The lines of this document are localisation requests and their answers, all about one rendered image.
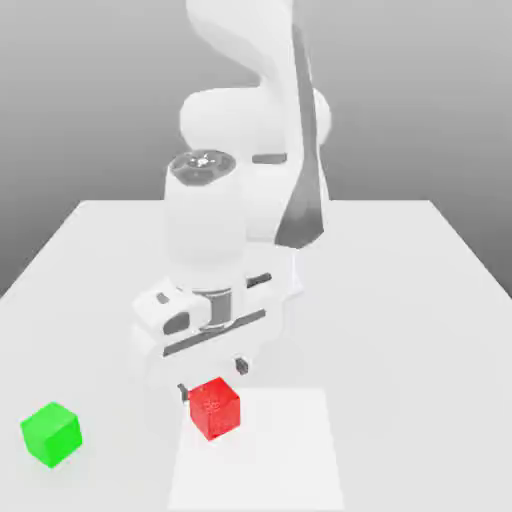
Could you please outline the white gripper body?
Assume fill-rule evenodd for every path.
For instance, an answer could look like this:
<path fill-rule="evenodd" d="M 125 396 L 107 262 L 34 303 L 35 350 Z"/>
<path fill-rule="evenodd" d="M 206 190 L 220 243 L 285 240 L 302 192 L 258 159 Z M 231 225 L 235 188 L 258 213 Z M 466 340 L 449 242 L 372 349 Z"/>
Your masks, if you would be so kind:
<path fill-rule="evenodd" d="M 200 330 L 190 315 L 169 303 L 141 307 L 141 381 L 148 388 L 194 388 L 218 376 L 236 381 L 233 357 L 245 354 L 251 367 L 263 346 L 283 329 L 283 305 L 258 306 L 231 325 Z"/>

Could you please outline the small red cube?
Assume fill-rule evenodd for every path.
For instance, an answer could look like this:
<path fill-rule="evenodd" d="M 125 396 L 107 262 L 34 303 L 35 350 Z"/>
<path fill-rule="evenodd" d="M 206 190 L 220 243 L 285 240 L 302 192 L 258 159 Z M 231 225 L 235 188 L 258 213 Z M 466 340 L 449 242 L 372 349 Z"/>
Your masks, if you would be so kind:
<path fill-rule="evenodd" d="M 208 441 L 241 424 L 240 397 L 221 377 L 190 390 L 188 401 L 191 420 Z"/>

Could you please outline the small green cube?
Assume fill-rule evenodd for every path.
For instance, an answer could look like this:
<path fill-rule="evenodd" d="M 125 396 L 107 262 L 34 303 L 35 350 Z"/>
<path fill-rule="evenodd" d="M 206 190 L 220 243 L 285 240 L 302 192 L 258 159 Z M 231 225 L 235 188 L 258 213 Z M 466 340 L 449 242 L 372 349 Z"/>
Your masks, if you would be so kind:
<path fill-rule="evenodd" d="M 82 446 L 78 416 L 57 402 L 49 402 L 22 420 L 20 429 L 27 451 L 54 468 Z"/>

